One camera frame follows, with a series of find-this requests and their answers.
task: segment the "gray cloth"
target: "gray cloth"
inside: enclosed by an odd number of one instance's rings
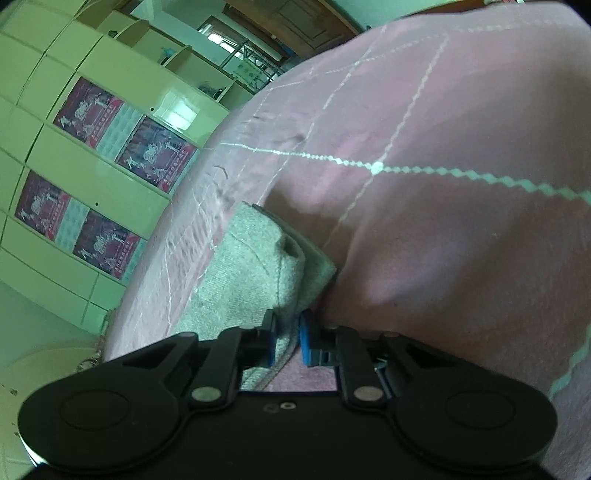
[[[242,383],[247,390],[262,389],[296,348],[297,315],[335,271],[321,250],[281,219],[241,203],[174,333],[191,331],[212,340],[230,327],[260,326],[265,312],[275,310],[275,366],[246,371]]]

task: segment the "poster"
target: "poster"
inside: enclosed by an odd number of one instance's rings
[[[76,82],[54,125],[160,190],[170,193],[198,148],[94,85]]]
[[[53,124],[95,148],[121,105],[123,101],[116,96],[80,78]]]
[[[67,253],[127,283],[146,240],[29,172],[15,217]]]
[[[140,242],[127,228],[91,210],[73,253],[121,280]]]
[[[196,150],[168,128],[144,117],[115,161],[168,193]]]
[[[15,216],[54,241],[71,199],[53,183],[31,171],[18,201]]]

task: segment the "wall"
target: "wall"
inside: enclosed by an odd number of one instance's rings
[[[363,28],[380,27],[412,13],[449,3],[450,0],[333,0]]]
[[[281,55],[269,45],[234,20],[224,15],[222,11],[225,5],[226,3],[223,0],[176,0],[169,2],[168,5],[164,7],[164,12],[176,17],[178,20],[195,29],[201,27],[209,17],[216,17],[276,60],[281,60]]]

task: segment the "bed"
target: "bed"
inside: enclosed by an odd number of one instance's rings
[[[396,330],[525,381],[591,475],[591,31],[554,3],[425,15],[290,70],[214,132],[162,215],[106,339],[166,337],[241,200],[339,267],[326,325]],[[297,357],[270,390],[331,388]]]

